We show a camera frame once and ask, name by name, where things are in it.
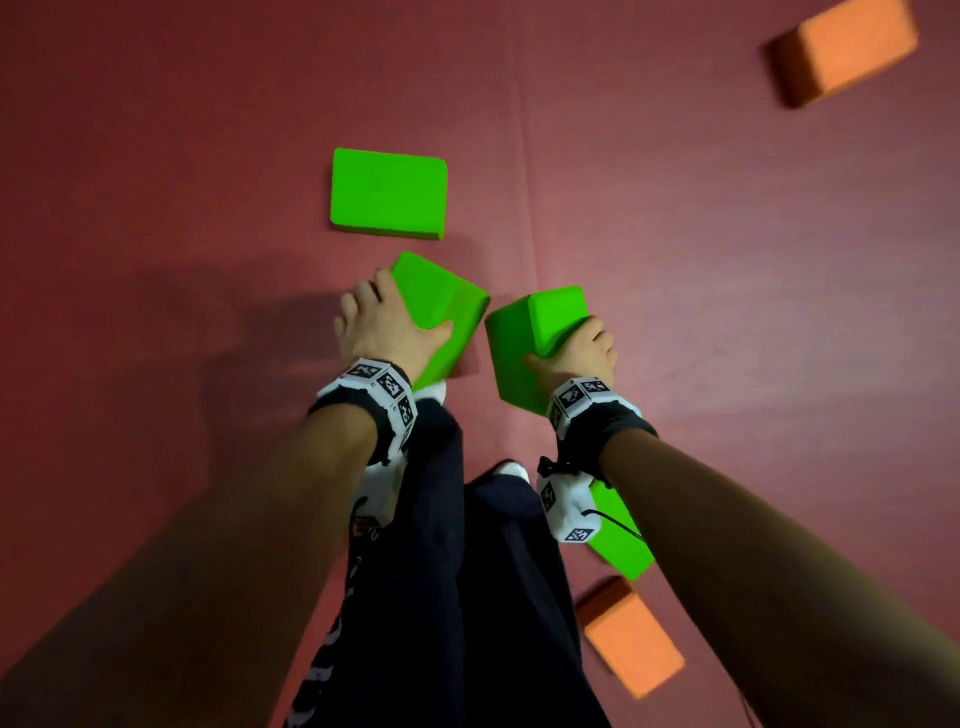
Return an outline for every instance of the person's left hand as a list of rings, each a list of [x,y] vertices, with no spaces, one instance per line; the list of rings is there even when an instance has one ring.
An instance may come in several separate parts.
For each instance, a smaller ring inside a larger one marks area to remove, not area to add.
[[[375,288],[370,281],[361,280],[353,293],[340,299],[344,315],[333,320],[340,355],[347,366],[360,356],[391,361],[413,384],[453,334],[453,322],[419,328],[396,289],[394,274],[381,268],[373,281]]]

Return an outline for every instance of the hand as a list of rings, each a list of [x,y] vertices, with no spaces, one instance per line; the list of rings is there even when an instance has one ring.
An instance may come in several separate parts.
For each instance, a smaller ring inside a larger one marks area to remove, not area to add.
[[[604,331],[603,322],[590,316],[566,340],[560,353],[552,359],[541,359],[528,353],[523,357],[527,369],[537,375],[540,386],[553,394],[568,379],[575,376],[596,376],[613,388],[613,366],[617,353],[613,350],[613,334]]]
[[[361,280],[353,293],[345,293],[340,299],[344,315],[333,320],[340,356],[345,366],[361,356],[391,361],[413,384],[453,334],[453,322],[431,329],[417,327],[396,289],[394,274],[381,268],[374,282],[376,288],[368,280]]]

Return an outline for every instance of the person's left arm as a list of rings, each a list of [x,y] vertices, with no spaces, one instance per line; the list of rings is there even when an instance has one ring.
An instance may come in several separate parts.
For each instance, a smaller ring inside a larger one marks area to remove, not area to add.
[[[416,380],[449,337],[387,271],[342,307],[347,362]],[[0,680],[4,725],[266,725],[376,444],[365,409],[332,404],[187,505]]]

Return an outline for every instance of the green block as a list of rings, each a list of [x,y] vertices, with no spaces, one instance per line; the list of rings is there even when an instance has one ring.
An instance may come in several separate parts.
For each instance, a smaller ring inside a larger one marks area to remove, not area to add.
[[[444,321],[453,322],[450,340],[433,355],[414,382],[414,390],[418,390],[449,376],[480,326],[490,295],[413,253],[400,254],[394,265],[394,280],[417,326],[433,328]]]
[[[333,151],[330,222],[338,229],[439,240],[445,219],[442,159]]]
[[[490,314],[487,338],[500,398],[545,416],[548,397],[523,365],[523,355],[553,356],[587,316],[579,285],[533,293]]]
[[[598,511],[617,519],[637,533],[640,532],[623,499],[615,490],[608,488],[599,480],[594,480],[590,484],[590,493],[593,495]],[[600,528],[600,533],[594,536],[589,544],[612,567],[631,581],[647,571],[654,563],[654,555],[644,542],[606,519]]]

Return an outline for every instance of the block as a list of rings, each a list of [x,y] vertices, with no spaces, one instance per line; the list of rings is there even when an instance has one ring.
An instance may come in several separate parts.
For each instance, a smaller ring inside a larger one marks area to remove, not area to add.
[[[337,229],[439,240],[445,219],[442,159],[334,150],[330,222]]]
[[[414,391],[446,379],[460,360],[490,304],[490,295],[479,286],[413,253],[401,253],[394,264],[394,279],[410,317],[420,328],[453,322],[453,335],[430,359],[414,382]]]
[[[616,577],[583,601],[577,620],[634,698],[649,694],[684,667],[684,656],[626,579]]]
[[[803,106],[909,56],[920,43],[906,0],[846,0],[771,44],[780,84]]]
[[[500,398],[545,416],[548,398],[523,355],[553,356],[587,316],[579,285],[533,293],[490,314],[485,323]]]
[[[590,484],[590,494],[593,495],[593,502],[596,503],[598,511],[617,519],[637,533],[640,532],[626,504],[615,490],[608,488],[599,480],[594,480]],[[606,520],[600,532],[590,539],[589,545],[608,564],[631,581],[647,571],[655,560],[645,543],[631,536],[615,523]]]

